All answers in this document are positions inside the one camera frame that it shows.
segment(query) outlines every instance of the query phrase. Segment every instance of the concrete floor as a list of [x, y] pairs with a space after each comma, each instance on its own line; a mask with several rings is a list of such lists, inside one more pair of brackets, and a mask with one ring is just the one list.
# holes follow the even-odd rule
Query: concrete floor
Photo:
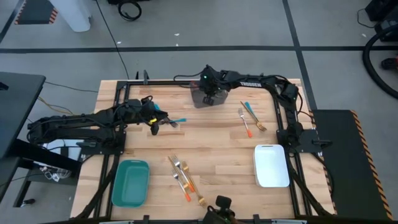
[[[19, 0], [0, 1], [0, 30]], [[4, 49], [87, 49], [114, 47], [113, 41], [92, 0], [83, 0], [93, 18], [91, 29], [74, 33], [61, 16], [52, 25], [14, 25], [0, 39]], [[175, 47], [270, 45], [293, 46], [284, 5], [280, 0], [151, 0], [140, 2], [142, 17], [126, 22], [117, 7], [98, 0], [119, 47]], [[370, 0], [289, 0], [301, 46], [363, 46], [375, 33], [356, 22], [356, 11]], [[365, 14], [361, 20], [367, 21]], [[296, 53], [288, 50], [170, 51], [121, 53], [130, 77], [146, 69], [151, 78], [172, 78], [194, 74], [206, 64], [216, 69], [243, 73], [280, 74], [302, 78]], [[372, 52], [374, 64], [396, 52]], [[398, 215], [398, 151], [396, 111], [398, 101], [386, 95], [369, 78], [359, 51], [303, 51], [305, 65], [318, 109], [356, 110], [363, 124], [369, 149], [384, 187], [389, 205]], [[115, 52], [0, 54], [4, 72], [41, 74], [47, 81], [97, 90], [101, 80], [125, 79], [126, 74]], [[380, 71], [381, 77], [396, 86], [395, 72]], [[96, 94], [82, 93], [48, 84], [41, 97], [51, 104], [65, 106], [74, 113], [90, 113]], [[29, 118], [54, 115], [37, 102]], [[21, 131], [24, 139], [26, 128]], [[25, 170], [18, 170], [16, 177]], [[36, 204], [12, 208], [22, 181], [11, 184], [0, 203], [0, 223], [42, 223], [66, 220], [72, 207], [75, 188], [33, 183], [27, 198]]]

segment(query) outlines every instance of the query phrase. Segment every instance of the wooden table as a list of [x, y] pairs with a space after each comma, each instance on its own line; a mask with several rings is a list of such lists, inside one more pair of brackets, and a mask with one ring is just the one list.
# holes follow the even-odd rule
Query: wooden table
[[[299, 79], [291, 79], [299, 86]], [[116, 80], [102, 81], [99, 88], [95, 112], [113, 105]], [[150, 215], [151, 220], [202, 219], [206, 210], [199, 206], [192, 194], [188, 203], [177, 182], [171, 176], [172, 166], [168, 155], [176, 154], [190, 167], [192, 177], [210, 205], [215, 205], [217, 195], [232, 199], [231, 209], [240, 219], [293, 218], [289, 188], [262, 188], [256, 185], [253, 171], [253, 152], [258, 144], [277, 144], [275, 131], [277, 121], [271, 95], [266, 90], [238, 88], [232, 90], [223, 105], [196, 109], [188, 89], [179, 86], [134, 86], [130, 98], [153, 95], [153, 101], [169, 113], [170, 119], [187, 118], [186, 123], [173, 128], [160, 126], [153, 136], [149, 127], [131, 124], [126, 129], [126, 150], [121, 160], [140, 159], [150, 166], [150, 182], [147, 200], [140, 208], [113, 207], [112, 220], [142, 220]], [[248, 138], [238, 108], [239, 101], [249, 101], [257, 117], [268, 129], [265, 132], [244, 112], [253, 133]], [[308, 112], [303, 102], [303, 111]], [[310, 118], [299, 114], [304, 128], [311, 128]], [[322, 165], [309, 154], [302, 154], [302, 166], [307, 186], [330, 213], [334, 212], [325, 173]], [[98, 188], [103, 156], [93, 156], [83, 164], [76, 189], [71, 217], [78, 215], [90, 201]], [[300, 211], [304, 214], [302, 195], [297, 189]], [[108, 192], [104, 194], [101, 215], [105, 214]]]

